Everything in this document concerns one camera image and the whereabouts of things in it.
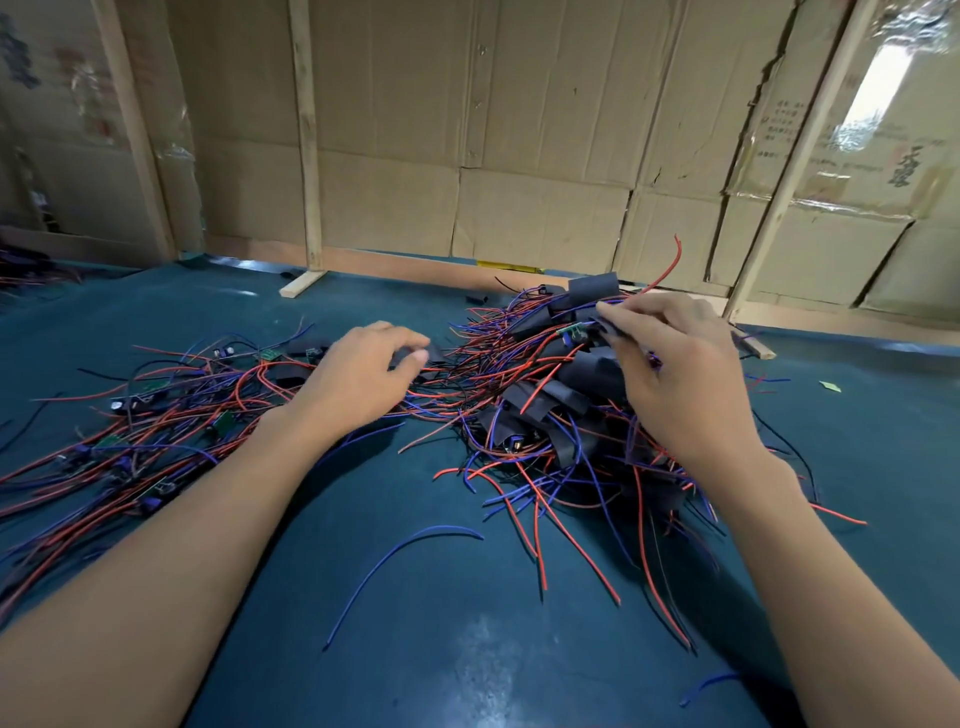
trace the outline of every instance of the forearm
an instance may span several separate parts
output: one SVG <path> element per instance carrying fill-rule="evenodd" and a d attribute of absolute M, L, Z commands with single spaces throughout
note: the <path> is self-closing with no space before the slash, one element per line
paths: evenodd
<path fill-rule="evenodd" d="M 960 684 L 828 532 L 788 465 L 764 453 L 708 485 L 812 726 L 953 724 Z"/>
<path fill-rule="evenodd" d="M 335 439 L 271 413 L 12 625 L 0 638 L 4 724 L 179 725 L 290 497 Z"/>

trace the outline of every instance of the person's left hand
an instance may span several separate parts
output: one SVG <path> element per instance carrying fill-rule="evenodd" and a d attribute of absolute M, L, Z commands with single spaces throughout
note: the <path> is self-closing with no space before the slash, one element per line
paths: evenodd
<path fill-rule="evenodd" d="M 407 393 L 427 360 L 430 339 L 409 328 L 377 321 L 352 328 L 330 347 L 296 396 L 284 405 L 307 423 L 323 423 L 337 439 L 383 417 Z M 397 350 L 408 354 L 392 371 Z"/>

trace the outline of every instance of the yellow object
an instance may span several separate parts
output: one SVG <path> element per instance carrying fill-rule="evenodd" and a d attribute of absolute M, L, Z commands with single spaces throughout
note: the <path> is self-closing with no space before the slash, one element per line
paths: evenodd
<path fill-rule="evenodd" d="M 520 273 L 544 273 L 544 268 L 534 268 L 532 265 L 511 265 L 510 263 L 494 263 L 489 260 L 477 260 L 481 268 L 499 268 L 501 271 L 519 271 Z"/>

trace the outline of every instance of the wooden post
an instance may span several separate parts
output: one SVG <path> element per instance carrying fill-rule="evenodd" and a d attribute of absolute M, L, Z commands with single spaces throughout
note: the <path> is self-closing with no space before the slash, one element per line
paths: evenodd
<path fill-rule="evenodd" d="M 814 145 L 820 136 L 820 132 L 827 122 L 827 115 L 830 107 L 836 99 L 837 92 L 850 70 L 850 64 L 856 53 L 860 39 L 870 27 L 876 11 L 878 0 L 857 0 L 853 8 L 850 20 L 847 21 L 847 27 L 844 29 L 843 37 L 837 44 L 836 51 L 830 59 L 827 73 L 817 89 L 817 94 L 813 98 L 813 105 L 810 107 L 810 113 L 807 115 L 804 126 L 797 137 L 797 143 L 794 145 L 793 152 L 789 161 L 783 168 L 780 175 L 780 181 L 777 183 L 777 189 L 770 200 L 766 214 L 763 216 L 763 222 L 756 234 L 756 240 L 747 254 L 747 260 L 743 264 L 743 270 L 736 280 L 736 285 L 724 308 L 724 318 L 733 322 L 740 308 L 747 301 L 751 291 L 754 289 L 756 277 L 760 274 L 760 267 L 763 260 L 773 246 L 774 238 L 777 237 L 777 231 L 780 229 L 780 223 L 783 222 L 783 216 L 786 215 L 790 207 L 790 201 L 793 200 L 793 194 L 797 191 L 800 184 L 800 178 L 806 169 L 806 164 L 813 153 Z"/>
<path fill-rule="evenodd" d="M 300 167 L 303 171 L 303 222 L 309 270 L 280 289 L 284 298 L 295 298 L 325 273 L 320 215 L 320 159 L 317 140 L 317 106 L 314 101 L 313 49 L 310 38 L 310 0 L 289 0 L 290 38 L 297 84 L 300 128 Z"/>
<path fill-rule="evenodd" d="M 115 0 L 91 0 L 93 13 L 100 28 L 100 39 L 107 54 L 110 76 L 116 89 L 120 113 L 127 128 L 127 139 L 133 155 L 133 166 L 140 182 L 140 191 L 147 208 L 147 218 L 154 234 L 157 263 L 166 263 L 177 259 L 177 245 L 170 229 L 167 206 L 163 200 L 163 188 L 156 172 L 154 150 L 147 134 L 147 123 L 143 118 L 140 99 L 136 95 L 136 83 L 130 63 L 130 52 L 124 39 L 120 15 Z"/>

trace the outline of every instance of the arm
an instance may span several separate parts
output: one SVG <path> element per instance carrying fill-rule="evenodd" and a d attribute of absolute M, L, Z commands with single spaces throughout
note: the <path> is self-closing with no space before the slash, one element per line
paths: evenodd
<path fill-rule="evenodd" d="M 377 323 L 335 344 L 231 457 L 0 637 L 9 726 L 177 726 L 303 476 L 403 399 L 428 339 Z"/>
<path fill-rule="evenodd" d="M 684 294 L 598 304 L 644 426 L 724 518 L 814 726 L 947 726 L 960 682 L 827 531 L 756 433 L 726 322 Z M 640 347 L 663 362 L 651 369 Z"/>

